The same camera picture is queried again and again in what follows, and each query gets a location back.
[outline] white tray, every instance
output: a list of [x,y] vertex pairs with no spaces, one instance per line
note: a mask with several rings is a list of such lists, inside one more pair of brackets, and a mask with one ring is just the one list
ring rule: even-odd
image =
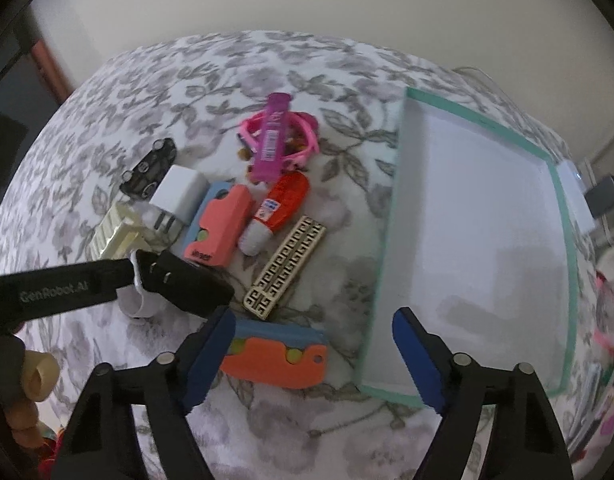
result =
[[531,363],[548,394],[566,386],[577,270],[549,155],[517,133],[408,89],[381,281],[356,382],[419,404],[391,337],[410,306],[452,352],[481,365]]

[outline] white bottle cap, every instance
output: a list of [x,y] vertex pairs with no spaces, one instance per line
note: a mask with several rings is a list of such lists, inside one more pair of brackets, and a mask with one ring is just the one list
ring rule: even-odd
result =
[[238,240],[238,248],[247,256],[256,256],[273,235],[269,227],[254,218]]

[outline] toy car wheel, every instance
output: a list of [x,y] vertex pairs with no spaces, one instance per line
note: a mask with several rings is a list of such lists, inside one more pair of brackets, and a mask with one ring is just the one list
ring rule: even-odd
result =
[[156,186],[157,184],[155,182],[152,182],[151,184],[149,184],[149,186],[147,186],[145,189],[142,190],[142,197],[143,198],[151,198],[151,195],[153,195],[153,193],[156,190]]

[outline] bottle label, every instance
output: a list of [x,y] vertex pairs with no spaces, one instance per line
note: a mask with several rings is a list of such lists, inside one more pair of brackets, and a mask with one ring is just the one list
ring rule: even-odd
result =
[[278,130],[268,130],[263,146],[262,160],[270,162],[276,158],[276,142],[278,140]]
[[278,208],[280,208],[280,202],[272,200],[271,198],[266,198],[263,200],[263,203],[261,203],[258,211],[256,211],[254,218],[266,222],[271,218],[271,215],[278,210]]

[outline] beige ring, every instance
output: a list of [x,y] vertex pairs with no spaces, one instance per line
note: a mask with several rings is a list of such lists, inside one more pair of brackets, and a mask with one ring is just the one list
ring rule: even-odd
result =
[[28,399],[33,402],[45,400],[52,393],[59,376],[58,361],[51,354],[32,350],[24,352],[20,385]]

